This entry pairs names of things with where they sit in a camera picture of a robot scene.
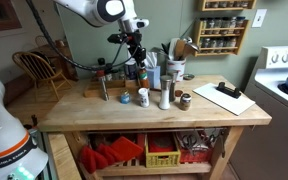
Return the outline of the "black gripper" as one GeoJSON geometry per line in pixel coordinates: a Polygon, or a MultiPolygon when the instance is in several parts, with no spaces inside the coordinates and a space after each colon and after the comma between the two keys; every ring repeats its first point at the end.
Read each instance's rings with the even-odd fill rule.
{"type": "Polygon", "coordinates": [[[142,34],[139,31],[135,31],[132,33],[119,33],[110,35],[107,40],[110,43],[122,44],[126,43],[128,45],[128,51],[132,55],[132,57],[136,60],[137,66],[139,69],[142,68],[141,60],[143,60],[142,64],[144,68],[147,68],[147,60],[146,58],[146,49],[142,47],[141,40],[142,34]]]}

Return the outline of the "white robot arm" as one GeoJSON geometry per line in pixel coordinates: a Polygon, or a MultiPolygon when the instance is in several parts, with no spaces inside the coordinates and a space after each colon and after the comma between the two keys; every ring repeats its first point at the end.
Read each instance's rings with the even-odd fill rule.
{"type": "Polygon", "coordinates": [[[127,44],[128,51],[140,69],[145,68],[146,49],[141,46],[141,28],[149,25],[148,19],[138,18],[133,0],[54,0],[73,11],[93,27],[118,22],[119,34],[108,37],[110,43],[127,44]]]}

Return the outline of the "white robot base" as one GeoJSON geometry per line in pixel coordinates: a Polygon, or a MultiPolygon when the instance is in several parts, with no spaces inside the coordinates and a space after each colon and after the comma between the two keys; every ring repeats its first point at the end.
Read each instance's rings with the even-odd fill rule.
{"type": "Polygon", "coordinates": [[[48,155],[21,122],[5,108],[4,85],[0,82],[0,180],[35,180],[48,155]]]}

